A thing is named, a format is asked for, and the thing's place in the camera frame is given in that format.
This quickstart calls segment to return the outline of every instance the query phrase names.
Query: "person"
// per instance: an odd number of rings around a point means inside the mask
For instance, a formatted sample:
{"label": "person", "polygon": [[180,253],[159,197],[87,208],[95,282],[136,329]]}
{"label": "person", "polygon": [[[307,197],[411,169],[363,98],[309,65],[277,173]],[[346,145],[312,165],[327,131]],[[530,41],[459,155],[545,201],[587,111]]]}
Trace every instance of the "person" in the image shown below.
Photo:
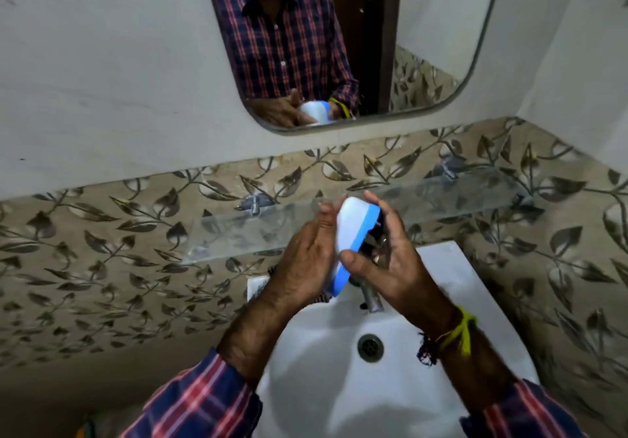
{"label": "person", "polygon": [[358,105],[333,0],[216,0],[247,106],[279,127],[316,121],[303,100],[329,101],[330,117]]}
{"label": "person", "polygon": [[[388,268],[348,250],[340,253],[342,264],[438,343],[438,338],[452,330],[452,324],[462,323],[465,314],[430,277],[397,212],[373,193],[366,192],[365,198],[378,204],[385,215]],[[288,321],[318,297],[334,262],[339,207],[321,204],[316,219],[294,235],[266,287],[233,322],[218,347],[157,391],[122,438],[251,436],[262,413],[255,388],[275,342]],[[469,354],[455,346],[465,341],[464,334],[438,352],[452,386],[470,412],[460,420],[467,436],[586,438],[575,419],[542,387],[517,379],[471,324],[466,329]],[[308,390],[302,393],[303,400],[308,400]]]}

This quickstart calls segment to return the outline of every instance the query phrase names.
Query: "sink drain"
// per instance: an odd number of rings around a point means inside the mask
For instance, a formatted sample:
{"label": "sink drain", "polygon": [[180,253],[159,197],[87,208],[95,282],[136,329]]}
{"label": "sink drain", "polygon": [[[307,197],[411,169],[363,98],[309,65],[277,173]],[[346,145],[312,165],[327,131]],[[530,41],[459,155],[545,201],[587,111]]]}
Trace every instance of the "sink drain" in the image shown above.
{"label": "sink drain", "polygon": [[384,344],[379,337],[365,334],[357,341],[357,353],[366,362],[378,362],[384,355]]}

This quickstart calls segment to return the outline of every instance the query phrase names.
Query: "sink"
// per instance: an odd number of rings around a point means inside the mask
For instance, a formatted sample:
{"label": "sink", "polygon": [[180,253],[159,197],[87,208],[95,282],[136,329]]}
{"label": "sink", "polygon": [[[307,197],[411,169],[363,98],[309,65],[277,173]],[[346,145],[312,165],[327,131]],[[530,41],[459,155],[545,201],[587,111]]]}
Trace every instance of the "sink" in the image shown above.
{"label": "sink", "polygon": [[[457,244],[418,251],[451,299],[478,317],[511,370],[538,383],[521,339]],[[257,388],[264,411],[253,437],[465,436],[459,418],[467,411],[444,369],[416,358],[419,330],[388,304],[368,314],[362,301],[360,289],[348,285],[294,316]]]}

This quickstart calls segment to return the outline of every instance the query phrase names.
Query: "reflected plaid shirt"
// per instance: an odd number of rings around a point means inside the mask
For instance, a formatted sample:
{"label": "reflected plaid shirt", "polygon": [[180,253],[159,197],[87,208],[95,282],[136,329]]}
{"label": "reflected plaid shirt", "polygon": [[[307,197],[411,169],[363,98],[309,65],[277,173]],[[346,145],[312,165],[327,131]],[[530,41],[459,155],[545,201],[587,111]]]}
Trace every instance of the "reflected plaid shirt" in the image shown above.
{"label": "reflected plaid shirt", "polygon": [[216,0],[244,95],[280,98],[296,88],[305,100],[334,98],[351,112],[351,75],[333,0],[283,0],[274,24],[257,0]]}
{"label": "reflected plaid shirt", "polygon": [[[121,438],[248,438],[261,413],[257,394],[212,349],[161,387]],[[460,424],[469,438],[586,438],[564,408],[528,381]]]}

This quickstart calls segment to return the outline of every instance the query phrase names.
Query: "person's right hand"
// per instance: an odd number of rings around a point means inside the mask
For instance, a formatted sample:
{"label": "person's right hand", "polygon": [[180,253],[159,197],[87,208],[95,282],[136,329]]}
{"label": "person's right hand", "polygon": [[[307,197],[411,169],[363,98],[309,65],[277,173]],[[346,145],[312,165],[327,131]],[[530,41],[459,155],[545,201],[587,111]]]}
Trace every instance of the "person's right hand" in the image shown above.
{"label": "person's right hand", "polygon": [[366,191],[364,198],[378,205],[385,216],[390,254],[388,270],[360,253],[344,250],[340,260],[352,275],[370,283],[397,312],[431,339],[449,332],[456,307],[439,289],[406,235],[399,213],[387,202]]}
{"label": "person's right hand", "polygon": [[290,95],[285,98],[260,98],[247,101],[248,106],[257,116],[274,126],[288,129],[316,124],[316,119],[298,109],[302,103],[297,90],[290,91]]}

